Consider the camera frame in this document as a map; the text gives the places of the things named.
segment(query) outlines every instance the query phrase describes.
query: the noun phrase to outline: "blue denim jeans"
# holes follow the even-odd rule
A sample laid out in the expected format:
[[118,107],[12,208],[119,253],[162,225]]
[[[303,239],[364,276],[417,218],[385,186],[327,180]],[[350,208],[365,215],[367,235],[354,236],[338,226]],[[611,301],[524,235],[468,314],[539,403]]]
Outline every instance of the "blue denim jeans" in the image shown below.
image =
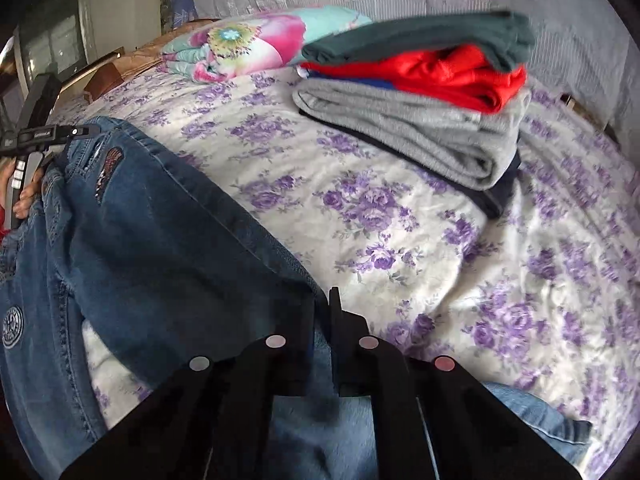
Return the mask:
[[[36,470],[58,478],[106,432],[82,320],[153,388],[194,355],[238,354],[315,301],[309,395],[275,399],[266,477],[376,478],[369,400],[334,394],[326,298],[306,270],[158,142],[125,121],[95,122],[103,134],[49,167],[42,200],[0,251],[0,376]],[[500,394],[566,457],[584,450],[587,427],[558,423],[535,397]]]

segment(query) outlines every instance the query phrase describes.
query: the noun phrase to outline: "red circular marker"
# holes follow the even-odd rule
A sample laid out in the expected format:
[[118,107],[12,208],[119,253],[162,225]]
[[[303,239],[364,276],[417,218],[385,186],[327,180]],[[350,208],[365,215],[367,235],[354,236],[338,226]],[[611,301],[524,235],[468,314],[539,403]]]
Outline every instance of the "red circular marker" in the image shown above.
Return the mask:
[[451,357],[441,356],[433,363],[438,370],[450,372],[456,367],[456,362]]

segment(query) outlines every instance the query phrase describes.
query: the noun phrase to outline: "stack of folded clothes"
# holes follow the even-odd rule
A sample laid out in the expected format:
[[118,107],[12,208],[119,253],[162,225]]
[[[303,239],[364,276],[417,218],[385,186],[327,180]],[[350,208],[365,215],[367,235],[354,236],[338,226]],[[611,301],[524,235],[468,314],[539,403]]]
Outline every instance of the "stack of folded clothes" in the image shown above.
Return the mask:
[[302,49],[300,113],[396,153],[504,211],[520,164],[535,42],[526,16],[474,12],[371,23]]

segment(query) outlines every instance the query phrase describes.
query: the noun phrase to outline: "folded red garment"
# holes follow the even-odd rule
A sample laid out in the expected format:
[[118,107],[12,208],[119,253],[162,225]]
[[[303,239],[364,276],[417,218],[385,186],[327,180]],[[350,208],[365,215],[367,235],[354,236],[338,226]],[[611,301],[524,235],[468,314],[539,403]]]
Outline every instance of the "folded red garment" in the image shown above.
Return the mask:
[[507,74],[498,72],[475,45],[403,52],[375,62],[338,66],[304,62],[302,66],[335,78],[383,79],[398,90],[435,97],[486,114],[502,110],[527,78],[524,66]]

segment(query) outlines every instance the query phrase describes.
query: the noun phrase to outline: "floral bedsheet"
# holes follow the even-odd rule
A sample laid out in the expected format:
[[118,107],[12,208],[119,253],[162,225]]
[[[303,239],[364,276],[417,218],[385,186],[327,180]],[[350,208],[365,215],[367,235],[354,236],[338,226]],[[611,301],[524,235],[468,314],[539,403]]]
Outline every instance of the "floral bedsheet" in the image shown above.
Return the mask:
[[[488,221],[419,168],[300,116],[284,68],[202,86],[152,70],[52,121],[123,118],[201,169],[373,333],[594,423],[596,479],[640,420],[640,176],[530,80],[522,165]],[[109,427],[148,391],[84,326]]]

